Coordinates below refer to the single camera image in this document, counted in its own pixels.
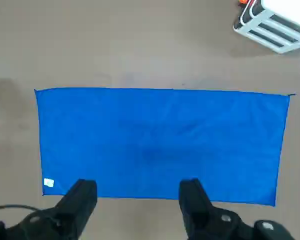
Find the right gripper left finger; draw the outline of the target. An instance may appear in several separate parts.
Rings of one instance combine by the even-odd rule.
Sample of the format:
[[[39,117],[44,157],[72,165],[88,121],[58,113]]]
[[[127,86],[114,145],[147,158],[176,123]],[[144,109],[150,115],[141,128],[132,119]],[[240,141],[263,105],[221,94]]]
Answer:
[[[54,207],[39,209],[24,204],[0,205],[0,210],[31,211],[11,227],[0,221],[0,240],[78,240],[97,202],[97,183],[78,179]]]

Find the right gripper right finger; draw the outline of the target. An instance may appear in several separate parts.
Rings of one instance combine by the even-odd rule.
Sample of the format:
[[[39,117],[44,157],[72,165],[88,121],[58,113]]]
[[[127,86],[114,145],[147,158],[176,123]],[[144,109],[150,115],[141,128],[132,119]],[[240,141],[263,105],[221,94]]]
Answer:
[[[179,184],[179,207],[189,240],[293,240],[280,223],[258,220],[253,226],[233,211],[213,206],[197,178]]]

